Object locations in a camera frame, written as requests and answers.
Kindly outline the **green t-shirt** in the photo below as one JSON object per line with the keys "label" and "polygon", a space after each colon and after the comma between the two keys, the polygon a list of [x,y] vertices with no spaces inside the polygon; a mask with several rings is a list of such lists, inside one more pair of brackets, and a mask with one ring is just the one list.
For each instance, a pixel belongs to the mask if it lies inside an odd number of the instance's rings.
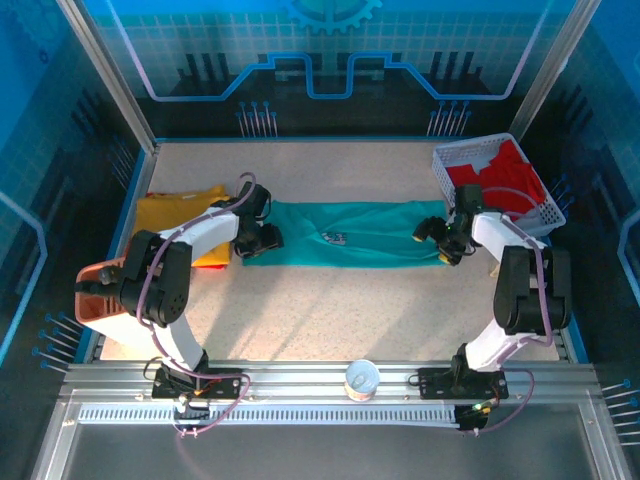
{"label": "green t-shirt", "polygon": [[245,266],[395,269],[441,266],[434,241],[413,232],[427,218],[445,217],[442,201],[275,202],[268,221],[284,246],[243,261]]}

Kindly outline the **white plastic basket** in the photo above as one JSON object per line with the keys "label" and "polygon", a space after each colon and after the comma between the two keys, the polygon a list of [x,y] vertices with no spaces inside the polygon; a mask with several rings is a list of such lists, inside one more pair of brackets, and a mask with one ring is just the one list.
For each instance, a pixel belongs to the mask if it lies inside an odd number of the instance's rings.
{"label": "white plastic basket", "polygon": [[[453,185],[446,168],[460,166],[466,162],[469,162],[475,169],[486,166],[498,153],[501,143],[507,140],[513,141],[524,161],[530,163],[517,141],[508,133],[441,144],[434,148],[432,170],[449,206],[455,205],[455,188],[458,186]],[[535,215],[527,215],[514,221],[521,229],[535,237],[546,236],[566,224],[564,213],[562,213],[540,177],[539,180],[546,193],[545,202],[537,207]]]}

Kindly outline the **yellow t-shirt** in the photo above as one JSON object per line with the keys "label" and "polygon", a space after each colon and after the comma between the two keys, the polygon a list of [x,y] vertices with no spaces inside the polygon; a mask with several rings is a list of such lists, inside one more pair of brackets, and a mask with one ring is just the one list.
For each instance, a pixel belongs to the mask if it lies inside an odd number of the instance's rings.
{"label": "yellow t-shirt", "polygon": [[133,233],[175,228],[201,215],[212,203],[228,199],[223,185],[203,191],[148,193],[136,203]]}

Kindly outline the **black tool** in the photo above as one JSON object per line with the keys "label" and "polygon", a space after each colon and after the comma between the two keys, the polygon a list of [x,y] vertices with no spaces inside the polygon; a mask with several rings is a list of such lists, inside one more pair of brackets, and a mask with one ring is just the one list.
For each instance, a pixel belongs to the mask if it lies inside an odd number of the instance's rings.
{"label": "black tool", "polygon": [[109,266],[97,271],[96,280],[81,280],[75,283],[74,292],[99,297],[116,297],[121,287],[121,269]]}

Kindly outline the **tin can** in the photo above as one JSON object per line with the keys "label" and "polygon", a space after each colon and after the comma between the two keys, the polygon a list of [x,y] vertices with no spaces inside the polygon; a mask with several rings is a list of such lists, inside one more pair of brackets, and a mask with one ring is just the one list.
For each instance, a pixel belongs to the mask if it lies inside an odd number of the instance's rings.
{"label": "tin can", "polygon": [[356,402],[371,400],[380,383],[380,371],[371,361],[358,359],[351,362],[345,372],[344,389],[347,396]]}

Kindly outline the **black connector box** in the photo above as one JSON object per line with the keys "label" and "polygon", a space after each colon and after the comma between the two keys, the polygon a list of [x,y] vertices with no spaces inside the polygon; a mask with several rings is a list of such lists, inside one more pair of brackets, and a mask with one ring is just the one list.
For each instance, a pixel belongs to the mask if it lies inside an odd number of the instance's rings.
{"label": "black connector box", "polygon": [[473,405],[456,405],[454,408],[455,422],[460,431],[474,432],[482,430],[488,423],[492,407],[476,403]]}
{"label": "black connector box", "polygon": [[173,422],[177,425],[200,425],[211,419],[207,403],[176,401],[173,405]]}

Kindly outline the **orange plastic basket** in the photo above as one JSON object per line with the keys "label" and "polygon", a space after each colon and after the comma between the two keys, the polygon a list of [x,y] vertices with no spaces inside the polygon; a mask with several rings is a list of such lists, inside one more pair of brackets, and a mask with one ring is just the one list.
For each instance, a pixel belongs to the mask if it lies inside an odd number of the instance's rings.
{"label": "orange plastic basket", "polygon": [[[124,257],[116,257],[111,260],[88,265],[79,271],[75,283],[81,280],[96,280],[98,277],[97,271],[105,267],[115,266],[121,269],[124,261]],[[119,295],[116,297],[99,297],[75,292],[74,310],[76,320],[80,324],[90,326],[91,328],[104,318],[126,313],[126,309],[119,301]]]}

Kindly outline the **grey metal panel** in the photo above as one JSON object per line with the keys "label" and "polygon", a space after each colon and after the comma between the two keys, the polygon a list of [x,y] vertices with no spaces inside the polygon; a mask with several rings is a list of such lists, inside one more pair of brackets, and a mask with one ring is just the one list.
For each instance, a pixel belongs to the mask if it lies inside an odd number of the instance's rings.
{"label": "grey metal panel", "polygon": [[478,438],[420,427],[84,426],[64,480],[597,480],[580,429],[555,415]]}

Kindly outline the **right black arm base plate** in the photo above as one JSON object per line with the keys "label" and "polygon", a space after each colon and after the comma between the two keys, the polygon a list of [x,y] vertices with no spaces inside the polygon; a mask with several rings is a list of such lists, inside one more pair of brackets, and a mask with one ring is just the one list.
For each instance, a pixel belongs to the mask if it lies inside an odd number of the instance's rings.
{"label": "right black arm base plate", "polygon": [[447,368],[420,368],[417,375],[423,400],[502,400],[509,397],[505,375],[500,371],[455,373]]}

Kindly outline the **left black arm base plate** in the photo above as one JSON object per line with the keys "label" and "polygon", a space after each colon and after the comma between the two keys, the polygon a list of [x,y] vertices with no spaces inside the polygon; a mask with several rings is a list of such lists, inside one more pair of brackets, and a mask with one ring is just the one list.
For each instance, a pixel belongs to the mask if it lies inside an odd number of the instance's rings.
{"label": "left black arm base plate", "polygon": [[235,368],[207,369],[205,374],[215,379],[202,379],[162,365],[155,373],[151,397],[177,399],[181,394],[197,399],[236,399],[241,390],[242,371]]}

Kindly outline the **aluminium mounting rail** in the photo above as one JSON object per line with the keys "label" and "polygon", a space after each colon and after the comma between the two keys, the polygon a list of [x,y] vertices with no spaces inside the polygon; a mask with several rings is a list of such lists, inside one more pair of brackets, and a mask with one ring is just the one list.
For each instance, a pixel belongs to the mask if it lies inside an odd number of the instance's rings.
{"label": "aluminium mounting rail", "polygon": [[[216,361],[219,368],[240,369],[250,377],[249,403],[346,404],[347,361]],[[157,362],[98,361],[72,365],[64,376],[60,398],[77,402],[134,403],[149,401]],[[373,399],[378,404],[417,403],[420,368],[448,370],[447,361],[380,361],[380,383]],[[521,400],[535,386],[533,404],[579,404],[603,397],[595,368],[561,361],[512,361],[506,365],[507,402]]]}

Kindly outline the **aluminium frame post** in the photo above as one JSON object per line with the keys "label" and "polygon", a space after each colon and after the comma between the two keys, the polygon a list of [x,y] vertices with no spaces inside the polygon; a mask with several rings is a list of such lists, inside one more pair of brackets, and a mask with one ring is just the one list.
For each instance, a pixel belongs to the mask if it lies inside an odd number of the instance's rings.
{"label": "aluminium frame post", "polygon": [[517,141],[521,141],[526,135],[557,79],[566,68],[601,1],[574,1],[572,10],[551,45],[509,127],[508,132]]}
{"label": "aluminium frame post", "polygon": [[55,1],[140,147],[153,156],[157,149],[155,135],[87,8],[81,0]]}

